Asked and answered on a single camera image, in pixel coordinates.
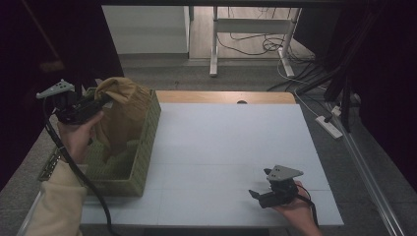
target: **sleeve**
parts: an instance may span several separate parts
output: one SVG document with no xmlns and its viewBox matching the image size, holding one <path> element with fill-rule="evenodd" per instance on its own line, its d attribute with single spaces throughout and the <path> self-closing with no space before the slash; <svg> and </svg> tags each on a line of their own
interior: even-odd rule
<svg viewBox="0 0 417 236">
<path fill-rule="evenodd" d="M 86 165 L 79 165 L 86 172 Z M 40 199 L 26 235 L 82 235 L 80 222 L 87 189 L 68 163 L 58 161 L 48 181 L 40 186 Z"/>
</svg>

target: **beige fabric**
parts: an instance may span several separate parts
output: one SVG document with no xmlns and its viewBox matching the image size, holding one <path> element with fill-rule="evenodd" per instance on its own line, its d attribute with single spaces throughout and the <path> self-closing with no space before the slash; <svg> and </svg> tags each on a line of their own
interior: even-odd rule
<svg viewBox="0 0 417 236">
<path fill-rule="evenodd" d="M 97 139 L 105 145 L 103 161 L 138 140 L 150 106 L 150 90 L 128 78 L 109 78 L 95 91 L 95 98 L 105 92 L 113 98 L 111 108 L 103 107 L 104 117 L 95 125 Z"/>
<path fill-rule="evenodd" d="M 79 227 L 87 189 L 67 163 L 58 161 L 50 179 L 42 182 L 40 193 L 26 235 L 83 235 Z"/>
</svg>

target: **wall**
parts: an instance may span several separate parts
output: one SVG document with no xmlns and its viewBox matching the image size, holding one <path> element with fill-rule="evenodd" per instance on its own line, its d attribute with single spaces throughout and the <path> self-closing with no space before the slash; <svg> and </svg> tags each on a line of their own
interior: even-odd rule
<svg viewBox="0 0 417 236">
<path fill-rule="evenodd" d="M 118 54 L 188 53 L 188 7 L 102 6 Z"/>
</svg>

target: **power strip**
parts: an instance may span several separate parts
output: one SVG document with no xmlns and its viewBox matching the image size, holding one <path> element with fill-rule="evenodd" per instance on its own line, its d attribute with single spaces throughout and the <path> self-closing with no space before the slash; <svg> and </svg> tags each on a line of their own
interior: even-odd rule
<svg viewBox="0 0 417 236">
<path fill-rule="evenodd" d="M 337 130 L 330 122 L 325 122 L 324 116 L 319 116 L 316 118 L 316 121 L 323 127 L 325 130 L 328 131 L 329 134 L 331 134 L 332 137 L 334 137 L 335 140 L 340 139 L 343 135 L 340 133 L 340 131 Z"/>
</svg>

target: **brown cloth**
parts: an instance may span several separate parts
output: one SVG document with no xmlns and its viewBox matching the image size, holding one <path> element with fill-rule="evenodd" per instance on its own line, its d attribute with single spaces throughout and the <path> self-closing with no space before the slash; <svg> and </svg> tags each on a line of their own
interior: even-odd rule
<svg viewBox="0 0 417 236">
<path fill-rule="evenodd" d="M 104 144 L 103 161 L 126 149 L 131 140 L 138 140 L 150 106 L 150 90 L 128 78 L 114 77 L 102 82 L 94 98 L 105 92 L 113 98 L 103 106 L 104 117 L 95 125 L 97 139 Z"/>
</svg>

